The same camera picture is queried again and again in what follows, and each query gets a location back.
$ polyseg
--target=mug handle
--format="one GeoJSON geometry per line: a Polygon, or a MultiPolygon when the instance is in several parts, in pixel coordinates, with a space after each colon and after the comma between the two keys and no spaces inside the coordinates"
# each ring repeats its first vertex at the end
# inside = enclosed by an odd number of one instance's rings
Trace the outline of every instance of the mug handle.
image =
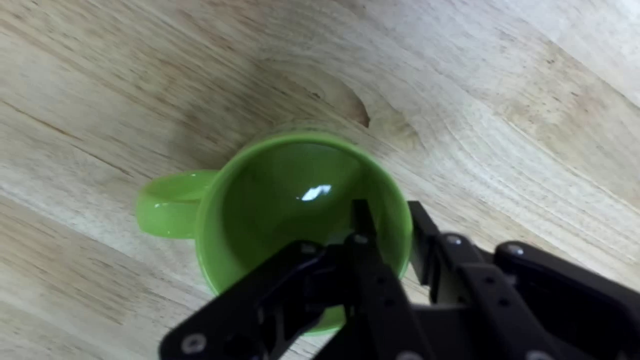
{"type": "Polygon", "coordinates": [[[218,171],[184,171],[153,180],[138,196],[136,221],[161,237],[194,237],[204,194],[218,171]]]}

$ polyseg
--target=wood grain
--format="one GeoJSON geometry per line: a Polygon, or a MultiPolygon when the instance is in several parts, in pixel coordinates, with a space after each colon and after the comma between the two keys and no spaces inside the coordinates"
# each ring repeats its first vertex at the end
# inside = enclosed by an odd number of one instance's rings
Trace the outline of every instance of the wood grain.
{"type": "Polygon", "coordinates": [[[0,2],[0,358],[154,358],[211,292],[193,242],[135,225],[136,191],[299,127],[367,148],[447,230],[484,248],[521,237],[640,289],[639,14],[632,0],[0,2]]]}

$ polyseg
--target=green mug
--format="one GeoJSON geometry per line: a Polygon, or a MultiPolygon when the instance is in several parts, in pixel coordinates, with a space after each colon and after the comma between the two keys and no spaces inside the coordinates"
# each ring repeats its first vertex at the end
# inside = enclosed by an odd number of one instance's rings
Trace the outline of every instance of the green mug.
{"type": "MultiPolygon", "coordinates": [[[[280,134],[223,169],[154,180],[138,198],[136,220],[161,237],[194,237],[201,269],[225,292],[293,239],[343,242],[354,198],[368,199],[381,255],[402,273],[412,237],[406,199],[370,156],[325,132],[280,134]]],[[[311,334],[343,321],[333,307],[311,334]]]]}

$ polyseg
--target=light wooden surface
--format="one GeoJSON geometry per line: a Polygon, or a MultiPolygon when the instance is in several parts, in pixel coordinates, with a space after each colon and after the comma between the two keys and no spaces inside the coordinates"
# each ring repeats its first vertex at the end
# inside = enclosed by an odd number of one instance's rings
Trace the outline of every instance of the light wooden surface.
{"type": "Polygon", "coordinates": [[[640,289],[639,38],[636,0],[3,0],[0,358],[157,358],[211,292],[138,187],[295,127],[640,289]]]}

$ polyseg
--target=wooden table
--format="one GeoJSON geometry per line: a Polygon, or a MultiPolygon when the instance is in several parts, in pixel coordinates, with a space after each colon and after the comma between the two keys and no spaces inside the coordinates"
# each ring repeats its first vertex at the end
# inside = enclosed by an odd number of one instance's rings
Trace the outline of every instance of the wooden table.
{"type": "Polygon", "coordinates": [[[3,0],[0,358],[154,358],[211,289],[136,191],[299,127],[640,289],[639,38],[634,0],[3,0]]]}

